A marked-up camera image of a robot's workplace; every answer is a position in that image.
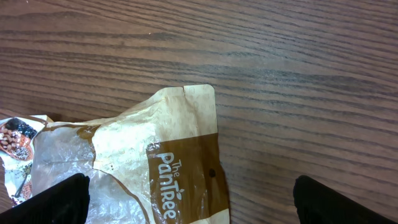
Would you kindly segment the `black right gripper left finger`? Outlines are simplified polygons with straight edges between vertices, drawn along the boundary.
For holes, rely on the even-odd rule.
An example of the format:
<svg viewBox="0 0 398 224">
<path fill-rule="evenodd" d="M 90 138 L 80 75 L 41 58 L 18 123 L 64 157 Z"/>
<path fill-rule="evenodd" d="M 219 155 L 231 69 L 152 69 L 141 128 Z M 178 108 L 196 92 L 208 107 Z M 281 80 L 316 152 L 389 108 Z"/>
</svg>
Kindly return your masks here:
<svg viewBox="0 0 398 224">
<path fill-rule="evenodd" d="M 90 178 L 77 173 L 1 214 L 1 224 L 85 224 Z"/>
</svg>

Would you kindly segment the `brown snack pouch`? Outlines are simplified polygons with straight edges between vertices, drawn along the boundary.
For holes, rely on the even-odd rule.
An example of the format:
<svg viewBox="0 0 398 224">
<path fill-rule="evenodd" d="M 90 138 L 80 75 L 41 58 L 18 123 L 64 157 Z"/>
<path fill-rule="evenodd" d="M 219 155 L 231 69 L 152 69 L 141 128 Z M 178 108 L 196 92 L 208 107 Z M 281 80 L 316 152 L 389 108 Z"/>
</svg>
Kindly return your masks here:
<svg viewBox="0 0 398 224">
<path fill-rule="evenodd" d="M 159 90 L 113 118 L 1 121 L 12 208 L 61 181 L 90 178 L 85 223 L 229 223 L 210 85 Z"/>
</svg>

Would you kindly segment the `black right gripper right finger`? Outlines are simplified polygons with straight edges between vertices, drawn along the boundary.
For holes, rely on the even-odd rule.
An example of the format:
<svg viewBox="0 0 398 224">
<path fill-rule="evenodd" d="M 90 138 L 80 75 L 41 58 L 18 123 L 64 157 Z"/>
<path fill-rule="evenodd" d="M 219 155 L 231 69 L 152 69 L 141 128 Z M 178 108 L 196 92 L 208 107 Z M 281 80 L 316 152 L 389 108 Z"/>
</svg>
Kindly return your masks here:
<svg viewBox="0 0 398 224">
<path fill-rule="evenodd" d="M 397 224 L 306 175 L 293 196 L 301 224 Z"/>
</svg>

